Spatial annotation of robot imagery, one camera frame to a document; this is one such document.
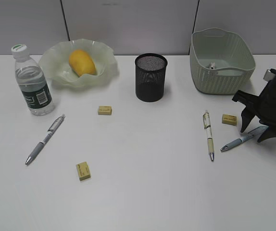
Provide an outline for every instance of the silver pen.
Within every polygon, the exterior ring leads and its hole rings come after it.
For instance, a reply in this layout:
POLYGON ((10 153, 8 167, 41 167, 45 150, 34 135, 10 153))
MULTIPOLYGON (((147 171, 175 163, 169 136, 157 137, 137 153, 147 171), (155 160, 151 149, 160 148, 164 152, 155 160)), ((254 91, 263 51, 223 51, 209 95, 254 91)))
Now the silver pen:
POLYGON ((206 131, 209 156, 211 161, 214 161, 214 144, 213 144, 213 137, 212 137, 212 130, 211 130, 211 121, 210 121, 210 114, 207 110, 205 110, 205 113, 203 115, 203 123, 204 123, 204 129, 206 131))
POLYGON ((31 164, 31 162, 37 157, 37 155, 42 151, 42 149, 44 148, 44 146, 47 144, 47 142, 51 139, 51 137, 53 136, 53 134, 56 132, 56 130, 58 129, 58 127, 61 125, 61 123, 64 121, 65 118, 65 114, 63 114, 62 116, 60 116, 59 118, 57 118, 55 120, 55 122, 53 122, 53 124, 51 125, 51 127, 48 129, 48 134, 47 136, 44 138, 43 141, 39 142, 37 144, 37 146, 34 148, 34 150, 31 152, 31 154, 29 155, 28 159, 26 160, 26 165, 31 164))
POLYGON ((244 136, 226 144, 224 147, 222 147, 220 150, 222 152, 224 151, 228 151, 231 148, 234 148, 248 140, 250 140, 251 138, 255 137, 256 135, 262 134, 266 129, 268 128, 268 126, 260 126, 255 128, 254 130, 251 130, 250 132, 248 132, 247 134, 245 134, 244 136))

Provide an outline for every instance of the plastic basket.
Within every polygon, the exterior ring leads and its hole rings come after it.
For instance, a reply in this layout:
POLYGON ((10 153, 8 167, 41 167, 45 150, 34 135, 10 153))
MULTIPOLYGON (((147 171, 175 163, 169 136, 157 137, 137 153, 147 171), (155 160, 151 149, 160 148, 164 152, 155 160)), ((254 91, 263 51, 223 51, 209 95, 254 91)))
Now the plastic basket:
POLYGON ((255 69, 251 51, 236 33, 209 28, 193 33, 190 44, 191 76, 203 93, 234 94, 255 69))

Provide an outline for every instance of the basket handle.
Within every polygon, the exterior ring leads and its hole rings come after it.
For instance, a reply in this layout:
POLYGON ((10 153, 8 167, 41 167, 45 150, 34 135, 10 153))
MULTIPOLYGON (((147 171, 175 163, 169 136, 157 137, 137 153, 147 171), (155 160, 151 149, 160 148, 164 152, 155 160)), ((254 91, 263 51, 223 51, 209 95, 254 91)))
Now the basket handle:
POLYGON ((236 74, 235 76, 243 76, 246 73, 246 71, 237 67, 223 67, 223 68, 213 69, 212 71, 215 71, 218 75, 221 75, 221 76, 228 76, 227 74, 225 75, 225 72, 231 71, 231 70, 238 72, 238 74, 236 74))
POLYGON ((223 37, 227 33, 227 31, 217 27, 212 27, 212 28, 208 28, 197 32, 202 36, 207 36, 207 37, 223 37))

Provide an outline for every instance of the gray wall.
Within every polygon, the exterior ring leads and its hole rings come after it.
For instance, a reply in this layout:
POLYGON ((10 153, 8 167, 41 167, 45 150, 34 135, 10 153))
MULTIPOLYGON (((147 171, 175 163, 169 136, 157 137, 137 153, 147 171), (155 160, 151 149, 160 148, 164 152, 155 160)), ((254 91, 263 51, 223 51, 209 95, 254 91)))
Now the gray wall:
MULTIPOLYGON (((62 0, 70 39, 92 39, 115 54, 188 54, 191 32, 220 27, 254 54, 276 54, 273 0, 62 0)), ((42 54, 67 41, 60 0, 0 0, 0 54, 25 43, 42 54)))
POLYGON ((42 54, 67 40, 59 0, 0 0, 0 54, 19 43, 42 54))
POLYGON ((238 33, 254 54, 276 54, 276 0, 200 0, 195 31, 210 27, 238 33))
POLYGON ((63 0, 71 39, 115 54, 188 54, 197 0, 63 0))

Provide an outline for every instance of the eraser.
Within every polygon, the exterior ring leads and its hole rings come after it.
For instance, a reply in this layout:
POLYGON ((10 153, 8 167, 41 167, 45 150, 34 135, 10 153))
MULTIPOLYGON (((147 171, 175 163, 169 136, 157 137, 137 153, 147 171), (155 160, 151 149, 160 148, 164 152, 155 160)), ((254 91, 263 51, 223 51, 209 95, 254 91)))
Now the eraser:
POLYGON ((230 125, 235 126, 236 124, 238 124, 238 118, 236 116, 233 116, 233 115, 223 114, 222 123, 223 124, 230 124, 230 125))
POLYGON ((99 106, 98 114, 99 115, 111 115, 113 112, 110 106, 99 106))
POLYGON ((88 164, 86 162, 82 162, 76 165, 78 176, 80 181, 88 179, 91 177, 88 164))

